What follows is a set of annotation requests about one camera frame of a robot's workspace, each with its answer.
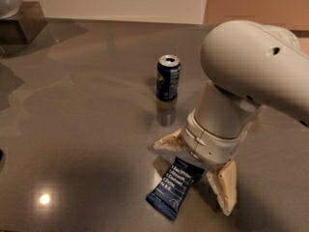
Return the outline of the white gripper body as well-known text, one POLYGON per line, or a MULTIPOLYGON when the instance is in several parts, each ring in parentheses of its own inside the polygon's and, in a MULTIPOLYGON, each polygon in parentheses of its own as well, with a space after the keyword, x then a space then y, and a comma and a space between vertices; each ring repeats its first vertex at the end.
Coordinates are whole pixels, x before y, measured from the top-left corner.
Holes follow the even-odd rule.
POLYGON ((181 131, 184 146, 200 162, 225 163, 235 156, 254 116, 254 112, 244 110, 202 114, 195 109, 181 131))

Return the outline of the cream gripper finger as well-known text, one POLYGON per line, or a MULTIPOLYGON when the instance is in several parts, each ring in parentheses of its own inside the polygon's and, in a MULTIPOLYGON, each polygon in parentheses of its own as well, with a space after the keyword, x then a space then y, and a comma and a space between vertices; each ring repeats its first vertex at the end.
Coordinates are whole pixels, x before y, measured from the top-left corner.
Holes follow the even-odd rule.
POLYGON ((182 130, 176 130, 154 143, 155 150, 165 150, 170 152, 178 152, 183 147, 182 130))
POLYGON ((218 204, 225 216, 229 216, 237 203, 237 165, 233 160, 216 165, 207 172, 207 178, 218 204))

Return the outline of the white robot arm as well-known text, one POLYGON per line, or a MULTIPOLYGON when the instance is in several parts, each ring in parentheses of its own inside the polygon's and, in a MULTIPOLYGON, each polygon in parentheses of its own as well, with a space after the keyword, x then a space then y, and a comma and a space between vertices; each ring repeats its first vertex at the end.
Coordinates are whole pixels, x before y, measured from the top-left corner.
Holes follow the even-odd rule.
POLYGON ((210 80, 199 105, 180 130, 154 147, 206 168, 228 216, 237 202, 234 157, 252 119, 266 105, 309 126, 309 57, 291 31, 235 20, 207 34, 201 65, 210 80))

